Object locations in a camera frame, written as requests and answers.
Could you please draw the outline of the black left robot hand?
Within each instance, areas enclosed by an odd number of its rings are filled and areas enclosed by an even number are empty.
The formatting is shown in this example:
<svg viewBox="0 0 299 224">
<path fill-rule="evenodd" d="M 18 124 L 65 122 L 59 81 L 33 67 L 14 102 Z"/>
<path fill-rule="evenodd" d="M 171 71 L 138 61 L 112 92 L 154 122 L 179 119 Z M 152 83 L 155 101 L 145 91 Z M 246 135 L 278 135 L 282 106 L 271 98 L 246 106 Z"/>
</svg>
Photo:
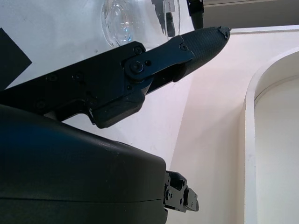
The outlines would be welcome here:
<svg viewBox="0 0 299 224">
<path fill-rule="evenodd" d="M 195 30 L 204 27 L 203 13 L 204 4 L 202 0 L 187 0 L 189 16 L 191 17 L 192 24 Z"/>
</svg>

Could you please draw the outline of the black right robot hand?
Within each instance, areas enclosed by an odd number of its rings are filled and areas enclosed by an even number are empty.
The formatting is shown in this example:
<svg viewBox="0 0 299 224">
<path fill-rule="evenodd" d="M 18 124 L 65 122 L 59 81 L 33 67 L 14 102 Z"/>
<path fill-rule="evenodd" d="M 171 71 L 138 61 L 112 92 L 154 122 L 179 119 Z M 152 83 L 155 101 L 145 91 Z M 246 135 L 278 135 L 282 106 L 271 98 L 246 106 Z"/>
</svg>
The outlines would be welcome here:
<svg viewBox="0 0 299 224">
<path fill-rule="evenodd" d="M 116 124 L 229 38 L 220 26 L 151 50 L 132 42 L 1 91 L 1 223 L 164 224 L 170 209 L 197 212 L 197 194 L 162 158 L 64 121 L 85 114 L 98 128 Z"/>
</svg>

